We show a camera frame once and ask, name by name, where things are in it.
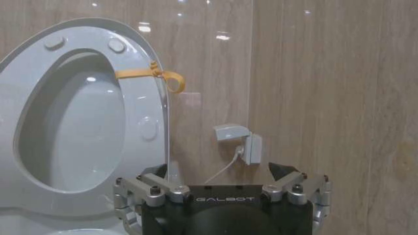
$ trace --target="toilet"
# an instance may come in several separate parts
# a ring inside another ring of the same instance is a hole
[[[162,79],[114,72],[150,61],[137,32],[98,18],[51,26],[1,61],[1,235],[125,234],[112,185],[169,160],[168,96]]]

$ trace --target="beige wall tile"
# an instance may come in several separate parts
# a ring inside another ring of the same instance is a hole
[[[249,128],[266,162],[325,173],[323,234],[365,234],[381,1],[254,1]]]
[[[368,234],[418,233],[418,2],[388,0],[383,11],[376,89]]]
[[[185,182],[200,184],[230,160],[234,148],[218,148],[212,127],[246,124],[250,0],[133,0],[128,5],[130,25],[150,24],[142,35],[165,68],[186,80],[184,93],[170,96],[170,156]],[[238,172],[229,170],[213,183],[237,180],[241,166],[233,167]]]
[[[125,0],[5,0],[0,6],[0,58],[33,34],[79,17],[124,21]]]

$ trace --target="yellow plastic tag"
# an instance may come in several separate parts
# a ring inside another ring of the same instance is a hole
[[[185,87],[185,81],[180,74],[170,71],[158,70],[157,63],[154,61],[150,62],[150,66],[148,70],[121,70],[114,72],[116,79],[132,78],[132,77],[158,77],[164,79],[166,89],[170,93],[181,93]],[[168,86],[168,80],[173,79],[177,81],[178,87],[176,90],[172,90]]]

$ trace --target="bolt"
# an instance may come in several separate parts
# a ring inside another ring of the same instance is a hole
[[[184,186],[178,186],[178,187],[174,188],[174,192],[182,192],[184,189],[185,189]]]
[[[121,178],[117,178],[116,179],[116,185],[120,185],[121,184]]]
[[[302,187],[298,184],[294,184],[292,187],[292,192],[294,193],[302,193]]]
[[[156,196],[161,193],[161,189],[158,188],[158,186],[152,186],[150,189],[149,189],[149,194],[150,196]]]
[[[273,185],[266,185],[266,186],[264,186],[264,188],[268,191],[277,191],[278,190],[278,188],[276,186],[273,186]]]

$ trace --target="white power cord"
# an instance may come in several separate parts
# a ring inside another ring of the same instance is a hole
[[[225,169],[229,168],[229,166],[233,164],[233,162],[236,161],[237,157],[242,154],[242,146],[237,146],[234,149],[234,154],[233,154],[233,158],[232,161],[226,164],[226,166],[212,176],[208,178],[208,180],[204,181],[204,184],[206,184],[212,179],[216,178],[216,176],[225,171]]]

